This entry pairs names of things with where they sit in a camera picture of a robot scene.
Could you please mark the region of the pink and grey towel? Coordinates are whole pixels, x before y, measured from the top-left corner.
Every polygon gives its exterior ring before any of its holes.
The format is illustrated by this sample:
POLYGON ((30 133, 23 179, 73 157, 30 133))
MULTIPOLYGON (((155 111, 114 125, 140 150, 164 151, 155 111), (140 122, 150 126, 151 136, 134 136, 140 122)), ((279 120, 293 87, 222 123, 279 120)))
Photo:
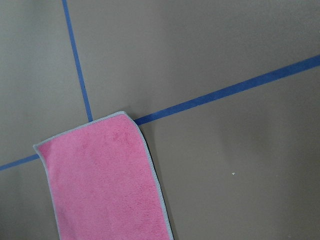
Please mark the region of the pink and grey towel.
POLYGON ((171 240, 147 142, 124 111, 33 146, 61 240, 171 240))

